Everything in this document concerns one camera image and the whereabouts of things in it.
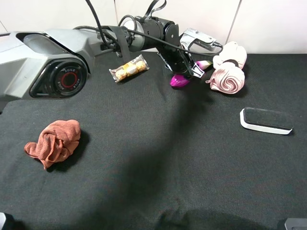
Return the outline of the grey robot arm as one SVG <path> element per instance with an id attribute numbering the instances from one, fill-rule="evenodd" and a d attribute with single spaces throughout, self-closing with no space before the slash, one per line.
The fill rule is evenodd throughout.
<path id="1" fill-rule="evenodd" d="M 0 43 L 0 106 L 20 99 L 64 99 L 76 95 L 92 74 L 97 56 L 156 48 L 165 66 L 186 79 L 202 77 L 204 67 L 190 46 L 204 34 L 157 17 L 125 16 L 118 26 L 11 32 Z"/>

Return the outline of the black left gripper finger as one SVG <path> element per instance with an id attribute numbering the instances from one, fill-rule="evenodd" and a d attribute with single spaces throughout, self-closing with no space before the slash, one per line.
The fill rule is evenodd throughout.
<path id="1" fill-rule="evenodd" d="M 202 70 L 198 64 L 194 64 L 192 68 L 189 68 L 189 73 L 193 77 L 202 78 L 205 74 L 204 70 Z"/>

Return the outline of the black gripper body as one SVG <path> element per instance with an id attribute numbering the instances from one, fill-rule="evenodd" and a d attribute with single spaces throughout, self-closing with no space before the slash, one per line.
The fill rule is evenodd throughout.
<path id="1" fill-rule="evenodd" d="M 186 52 L 166 46 L 158 47 L 157 50 L 165 66 L 173 73 L 192 73 L 191 56 Z"/>

